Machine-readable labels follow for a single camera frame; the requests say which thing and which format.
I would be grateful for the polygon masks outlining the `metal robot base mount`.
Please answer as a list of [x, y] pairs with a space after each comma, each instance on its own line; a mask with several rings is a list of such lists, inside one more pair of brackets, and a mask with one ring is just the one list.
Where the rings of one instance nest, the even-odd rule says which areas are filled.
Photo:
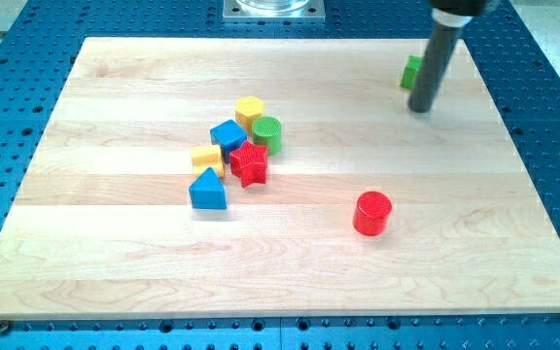
[[224, 20], [285, 20], [326, 17], [324, 0], [224, 0]]

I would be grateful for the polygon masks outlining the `robot arm with grey rod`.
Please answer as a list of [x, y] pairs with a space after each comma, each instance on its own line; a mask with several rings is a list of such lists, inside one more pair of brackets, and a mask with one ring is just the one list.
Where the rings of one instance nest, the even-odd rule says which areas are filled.
[[464, 28], [474, 18], [496, 10], [500, 0], [429, 0], [434, 26], [407, 107], [431, 110], [450, 58]]

